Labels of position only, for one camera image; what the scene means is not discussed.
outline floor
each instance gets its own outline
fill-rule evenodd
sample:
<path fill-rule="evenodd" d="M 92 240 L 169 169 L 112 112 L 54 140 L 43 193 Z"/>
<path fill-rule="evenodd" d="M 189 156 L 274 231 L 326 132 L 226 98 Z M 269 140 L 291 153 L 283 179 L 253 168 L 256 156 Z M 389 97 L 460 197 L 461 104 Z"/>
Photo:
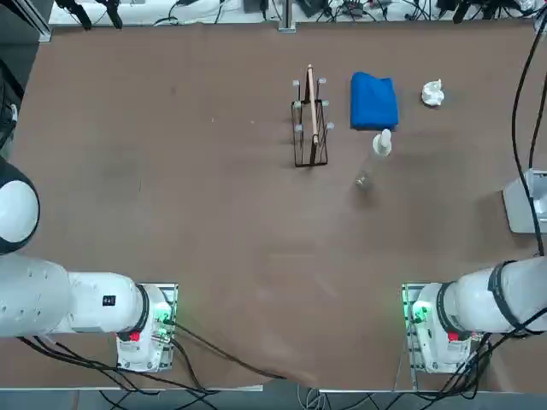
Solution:
<path fill-rule="evenodd" d="M 38 45 L 32 41 L 23 44 L 0 44 L 0 57 L 11 67 L 16 78 L 25 85 L 32 69 Z M 106 395 L 113 401 L 118 401 L 124 393 L 107 391 Z M 363 398 L 358 393 L 330 393 L 332 410 L 359 408 L 360 410 L 375 410 L 371 401 L 365 401 L 358 407 L 353 403 Z M 386 408 L 395 397 L 392 393 L 374 394 L 373 400 L 379 409 Z M 210 402 L 219 410 L 228 409 L 261 409 L 261 410 L 298 410 L 297 387 L 290 382 L 272 382 L 264 386 L 263 392 L 227 391 L 211 397 Z M 148 397 L 130 395 L 122 406 L 130 410 L 139 409 L 175 409 L 191 401 L 188 393 L 175 390 L 161 393 L 159 396 Z M 426 403 L 413 395 L 405 395 L 392 410 L 419 410 Z M 0 408 L 2 410 L 27 410 L 37 408 L 55 408 L 56 410 L 100 410 L 111 406 L 95 390 L 80 392 L 67 390 L 37 390 L 37 391 L 0 391 Z M 192 406 L 194 410 L 206 409 L 202 403 Z M 435 404 L 435 410 L 452 410 L 465 408 L 467 410 L 509 410 L 526 408 L 527 410 L 547 408 L 547 395 L 518 394 L 479 394 L 474 401 L 464 401 L 462 398 L 452 398 Z"/>

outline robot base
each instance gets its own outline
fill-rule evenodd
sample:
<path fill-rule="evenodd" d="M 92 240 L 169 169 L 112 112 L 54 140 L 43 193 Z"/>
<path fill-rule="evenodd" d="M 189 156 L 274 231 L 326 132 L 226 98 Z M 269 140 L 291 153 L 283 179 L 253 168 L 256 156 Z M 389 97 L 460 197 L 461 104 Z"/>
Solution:
<path fill-rule="evenodd" d="M 454 373 L 471 351 L 471 339 L 454 340 L 438 320 L 437 294 L 441 284 L 405 284 L 403 308 L 407 323 L 410 364 L 415 371 Z"/>
<path fill-rule="evenodd" d="M 132 340 L 116 337 L 118 367 L 135 372 L 161 372 L 173 367 L 173 329 L 162 320 L 175 321 L 179 286 L 142 284 L 150 300 L 148 320 L 143 331 Z"/>

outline metal frame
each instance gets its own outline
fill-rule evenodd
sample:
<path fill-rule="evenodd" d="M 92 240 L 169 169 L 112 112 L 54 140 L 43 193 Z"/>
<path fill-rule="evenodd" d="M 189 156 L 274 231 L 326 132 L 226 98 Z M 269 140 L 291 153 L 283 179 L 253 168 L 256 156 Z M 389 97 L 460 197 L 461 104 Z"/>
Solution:
<path fill-rule="evenodd" d="M 292 19 L 292 0 L 283 0 L 283 10 L 281 10 L 278 30 L 280 32 L 297 32 L 297 26 Z"/>
<path fill-rule="evenodd" d="M 304 98 L 301 99 L 300 81 L 293 80 L 293 86 L 297 87 L 297 99 L 291 102 L 292 117 L 292 142 L 294 149 L 295 167 L 317 167 L 328 163 L 328 152 L 326 150 L 326 135 L 328 130 L 333 129 L 332 123 L 326 122 L 325 109 L 327 100 L 319 98 L 319 85 L 325 84 L 325 79 L 314 81 L 313 68 L 311 64 L 306 70 L 306 87 Z M 311 135 L 306 134 L 303 126 L 304 106 L 311 108 Z M 309 146 L 309 154 L 304 151 Z"/>
<path fill-rule="evenodd" d="M 51 41 L 51 29 L 46 19 L 38 12 L 32 0 L 11 0 L 12 4 L 25 16 L 26 21 L 39 34 L 40 43 Z"/>
<path fill-rule="evenodd" d="M 404 314 L 404 324 L 407 335 L 407 347 L 409 351 L 409 361 L 410 361 L 410 377 L 412 378 L 412 386 L 414 390 L 419 390 L 420 385 L 418 384 L 418 375 L 417 371 L 424 371 L 426 368 L 424 360 L 421 356 L 421 346 L 418 341 L 418 335 L 416 331 L 413 330 L 414 323 L 412 322 L 411 312 L 412 306 L 420 296 L 421 290 L 426 286 L 426 284 L 403 284 L 402 293 L 403 293 L 403 314 Z"/>

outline green light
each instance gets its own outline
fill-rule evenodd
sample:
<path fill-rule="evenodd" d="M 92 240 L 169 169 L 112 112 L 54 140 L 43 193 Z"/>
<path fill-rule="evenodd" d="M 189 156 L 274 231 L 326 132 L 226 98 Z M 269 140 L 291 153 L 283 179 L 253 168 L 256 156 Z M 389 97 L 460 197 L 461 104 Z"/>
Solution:
<path fill-rule="evenodd" d="M 427 321 L 427 316 L 431 311 L 431 303 L 424 301 L 416 301 L 412 307 L 415 323 L 421 323 Z"/>

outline wire rack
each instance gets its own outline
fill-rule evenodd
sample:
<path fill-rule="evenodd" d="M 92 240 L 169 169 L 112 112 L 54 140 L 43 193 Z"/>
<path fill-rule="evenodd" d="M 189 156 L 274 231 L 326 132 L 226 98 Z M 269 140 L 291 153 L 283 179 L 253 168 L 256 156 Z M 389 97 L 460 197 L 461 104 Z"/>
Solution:
<path fill-rule="evenodd" d="M 326 135 L 334 128 L 333 123 L 326 122 L 327 100 L 319 97 L 320 85 L 325 84 L 325 79 L 317 79 L 312 90 L 309 75 L 311 66 L 306 70 L 304 98 L 302 99 L 300 81 L 293 80 L 292 84 L 297 89 L 297 99 L 291 102 L 292 116 L 292 142 L 294 148 L 295 167 L 316 167 L 328 163 L 328 152 L 326 150 Z M 314 105 L 310 112 L 310 121 L 306 121 L 303 112 L 309 106 Z"/>

